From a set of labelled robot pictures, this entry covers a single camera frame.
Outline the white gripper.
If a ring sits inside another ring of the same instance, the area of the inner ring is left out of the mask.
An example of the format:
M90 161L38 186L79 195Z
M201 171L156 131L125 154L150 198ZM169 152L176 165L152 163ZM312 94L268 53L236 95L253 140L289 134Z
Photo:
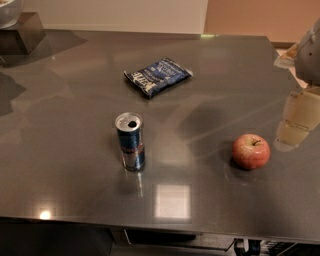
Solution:
M274 146L281 152L297 148L320 124L320 19L274 61L279 68L295 68L296 77L308 85L287 97Z

